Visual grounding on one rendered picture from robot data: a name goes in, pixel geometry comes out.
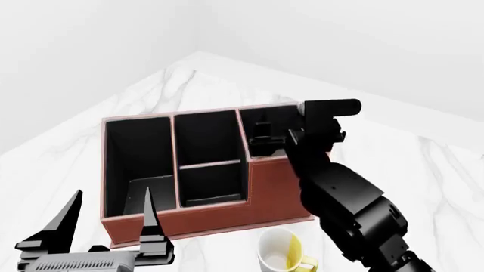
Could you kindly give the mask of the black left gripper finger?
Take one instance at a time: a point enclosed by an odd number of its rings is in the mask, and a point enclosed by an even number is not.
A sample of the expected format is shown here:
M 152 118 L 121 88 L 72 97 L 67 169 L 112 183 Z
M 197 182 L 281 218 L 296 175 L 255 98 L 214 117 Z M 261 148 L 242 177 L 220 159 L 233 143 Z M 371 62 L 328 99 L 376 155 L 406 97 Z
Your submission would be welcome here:
M 174 255 L 174 245 L 165 235 L 159 222 L 149 187 L 146 189 L 144 199 L 144 220 L 139 242 L 141 243 L 140 253 L 144 257 L 168 257 L 169 255 Z
M 82 205 L 81 190 L 77 190 L 61 211 L 38 233 L 18 242 L 15 249 L 20 258 L 69 253 Z

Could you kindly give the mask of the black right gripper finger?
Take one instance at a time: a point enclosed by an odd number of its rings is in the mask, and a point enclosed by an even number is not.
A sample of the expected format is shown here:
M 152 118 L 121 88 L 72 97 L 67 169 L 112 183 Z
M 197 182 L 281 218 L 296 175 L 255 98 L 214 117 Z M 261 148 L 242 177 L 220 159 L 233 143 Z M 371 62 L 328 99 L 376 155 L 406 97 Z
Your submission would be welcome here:
M 258 121 L 253 126 L 253 136 L 255 138 L 270 138 L 271 137 L 271 120 L 268 118 L 266 111 L 262 113 Z
M 263 136 L 249 139 L 249 145 L 284 145 L 285 137 Z

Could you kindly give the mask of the brown leather caddy black interior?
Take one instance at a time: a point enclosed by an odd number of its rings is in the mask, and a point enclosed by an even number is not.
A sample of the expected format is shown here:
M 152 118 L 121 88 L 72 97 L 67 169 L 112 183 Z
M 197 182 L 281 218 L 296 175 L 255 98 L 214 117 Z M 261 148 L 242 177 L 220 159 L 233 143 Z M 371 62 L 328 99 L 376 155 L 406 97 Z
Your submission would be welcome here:
M 303 121 L 296 104 L 104 119 L 100 213 L 111 246 L 138 242 L 147 193 L 174 240 L 311 220 L 284 151 L 248 149 L 257 122 L 278 136 Z

